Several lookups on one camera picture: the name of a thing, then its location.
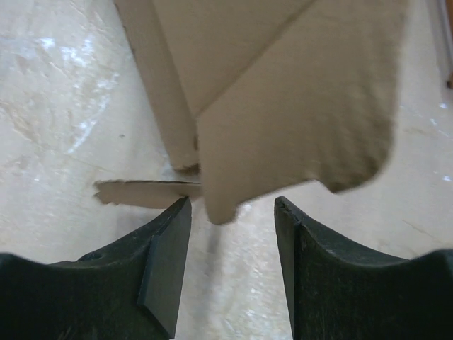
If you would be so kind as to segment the cardboard box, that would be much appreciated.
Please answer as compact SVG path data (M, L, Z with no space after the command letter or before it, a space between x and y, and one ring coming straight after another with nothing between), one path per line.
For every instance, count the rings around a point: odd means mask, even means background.
M216 225L267 193L337 193L393 144L407 1L116 1L171 166L200 180L110 180L104 204L203 197Z

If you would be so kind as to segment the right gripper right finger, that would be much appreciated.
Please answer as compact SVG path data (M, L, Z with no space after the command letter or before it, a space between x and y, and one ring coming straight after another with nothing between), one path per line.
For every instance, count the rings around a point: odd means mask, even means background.
M451 250L384 254L282 196L274 217L294 339L452 338Z

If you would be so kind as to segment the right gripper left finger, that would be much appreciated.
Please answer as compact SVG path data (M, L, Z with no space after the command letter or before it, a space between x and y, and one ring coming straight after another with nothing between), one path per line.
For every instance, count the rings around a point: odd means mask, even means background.
M1 255L2 339L173 339L192 222L181 198L77 261Z

